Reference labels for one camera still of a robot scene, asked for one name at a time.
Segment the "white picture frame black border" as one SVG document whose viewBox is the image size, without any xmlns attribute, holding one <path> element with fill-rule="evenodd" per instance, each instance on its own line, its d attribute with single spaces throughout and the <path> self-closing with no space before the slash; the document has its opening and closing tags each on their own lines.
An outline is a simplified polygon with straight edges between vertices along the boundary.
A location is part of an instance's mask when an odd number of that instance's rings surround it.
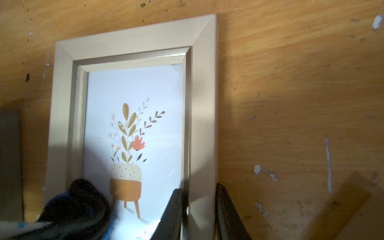
<svg viewBox="0 0 384 240">
<path fill-rule="evenodd" d="M 215 14 L 56 43 L 45 201 L 82 175 L 88 74 L 183 63 L 189 240 L 213 240 L 218 181 L 218 20 Z"/>
</svg>

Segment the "blue microfiber cloth black trim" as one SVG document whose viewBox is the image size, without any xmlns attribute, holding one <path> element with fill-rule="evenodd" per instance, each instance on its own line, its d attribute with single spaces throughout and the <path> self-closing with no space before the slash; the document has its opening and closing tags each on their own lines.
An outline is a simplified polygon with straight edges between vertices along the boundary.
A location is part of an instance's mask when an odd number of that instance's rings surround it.
<svg viewBox="0 0 384 240">
<path fill-rule="evenodd" d="M 106 240 L 112 210 L 106 198 L 84 179 L 51 199 L 34 223 L 1 222 L 2 240 Z"/>
</svg>

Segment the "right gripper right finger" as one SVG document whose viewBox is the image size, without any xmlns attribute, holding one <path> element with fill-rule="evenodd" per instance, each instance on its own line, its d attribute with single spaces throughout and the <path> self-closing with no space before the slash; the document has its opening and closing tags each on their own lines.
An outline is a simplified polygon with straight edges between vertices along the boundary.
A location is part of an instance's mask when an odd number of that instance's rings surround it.
<svg viewBox="0 0 384 240">
<path fill-rule="evenodd" d="M 251 240 L 226 188 L 216 186 L 216 223 L 218 240 Z"/>
</svg>

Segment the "light blue picture frame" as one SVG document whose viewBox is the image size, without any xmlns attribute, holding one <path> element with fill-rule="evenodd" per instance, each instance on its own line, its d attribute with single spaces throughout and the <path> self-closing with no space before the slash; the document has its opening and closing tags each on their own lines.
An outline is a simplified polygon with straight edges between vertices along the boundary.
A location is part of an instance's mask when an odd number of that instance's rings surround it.
<svg viewBox="0 0 384 240">
<path fill-rule="evenodd" d="M 20 114 L 1 110 L 1 221 L 23 220 Z"/>
</svg>

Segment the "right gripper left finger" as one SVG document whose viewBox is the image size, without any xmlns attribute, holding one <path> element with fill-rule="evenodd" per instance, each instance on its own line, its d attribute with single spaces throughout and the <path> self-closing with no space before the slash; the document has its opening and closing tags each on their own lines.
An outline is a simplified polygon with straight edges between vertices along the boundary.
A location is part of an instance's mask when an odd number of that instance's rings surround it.
<svg viewBox="0 0 384 240">
<path fill-rule="evenodd" d="M 182 228 L 187 218 L 187 204 L 184 193 L 182 189 L 173 191 L 151 240 L 182 239 Z"/>
</svg>

